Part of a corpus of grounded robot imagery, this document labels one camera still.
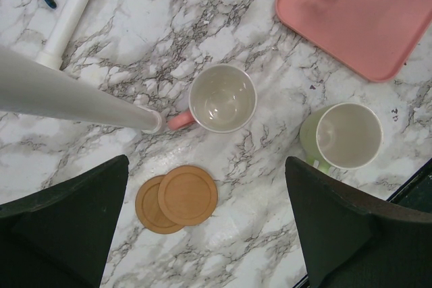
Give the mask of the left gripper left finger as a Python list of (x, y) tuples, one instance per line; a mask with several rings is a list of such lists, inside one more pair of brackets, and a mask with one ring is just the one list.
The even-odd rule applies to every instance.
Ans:
[(128, 182), (120, 155), (1, 205), (2, 287), (99, 287)]

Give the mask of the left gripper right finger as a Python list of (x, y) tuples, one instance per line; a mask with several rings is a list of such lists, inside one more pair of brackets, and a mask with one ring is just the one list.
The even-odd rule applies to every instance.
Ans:
[(382, 200), (286, 160), (307, 275), (301, 287), (430, 287), (431, 164)]

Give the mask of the pink serving tray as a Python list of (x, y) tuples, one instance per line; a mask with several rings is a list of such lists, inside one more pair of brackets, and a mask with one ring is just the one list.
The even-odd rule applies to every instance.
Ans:
[(276, 0), (280, 21), (358, 75), (385, 82), (431, 23), (431, 0)]

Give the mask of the green mug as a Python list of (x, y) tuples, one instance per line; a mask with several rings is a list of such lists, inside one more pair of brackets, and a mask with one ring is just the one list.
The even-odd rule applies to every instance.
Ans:
[(359, 103), (340, 103), (311, 113), (300, 128), (306, 163), (327, 173), (368, 165), (379, 154), (383, 128), (378, 116)]

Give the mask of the cork coaster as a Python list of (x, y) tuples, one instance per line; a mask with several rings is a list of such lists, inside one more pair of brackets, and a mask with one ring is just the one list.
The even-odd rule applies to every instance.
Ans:
[(183, 229), (184, 226), (169, 220), (159, 206), (159, 185), (164, 177), (153, 177), (140, 187), (135, 199), (135, 210), (138, 219), (149, 231), (171, 234)]
[(216, 208), (217, 186), (204, 169), (183, 165), (162, 178), (158, 201), (169, 220), (183, 226), (198, 225), (206, 221)]

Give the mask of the white pvc pipe frame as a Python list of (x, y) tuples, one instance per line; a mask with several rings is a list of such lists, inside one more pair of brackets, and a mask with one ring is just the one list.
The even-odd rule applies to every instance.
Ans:
[(139, 129), (156, 134), (165, 120), (60, 71), (62, 55), (89, 0), (67, 0), (35, 60), (1, 47), (1, 110)]

